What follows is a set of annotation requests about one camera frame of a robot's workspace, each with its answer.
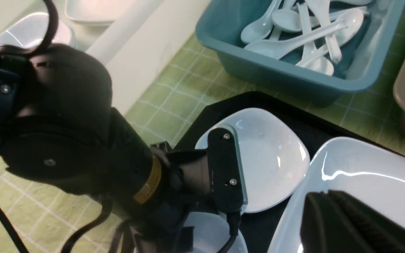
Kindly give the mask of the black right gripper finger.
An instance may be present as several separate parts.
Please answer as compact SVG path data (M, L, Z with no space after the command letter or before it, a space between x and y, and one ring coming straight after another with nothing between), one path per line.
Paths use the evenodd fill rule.
M405 253L405 228L345 191L305 196L300 237L305 253Z

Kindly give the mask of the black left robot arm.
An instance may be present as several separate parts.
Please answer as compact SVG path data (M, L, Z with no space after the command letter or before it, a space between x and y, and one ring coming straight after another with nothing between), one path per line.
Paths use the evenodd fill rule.
M75 232L63 253L113 207L127 219L139 253L191 250L180 172L143 142L111 98L108 71L82 51L0 47L0 157L7 171L101 198L100 217Z

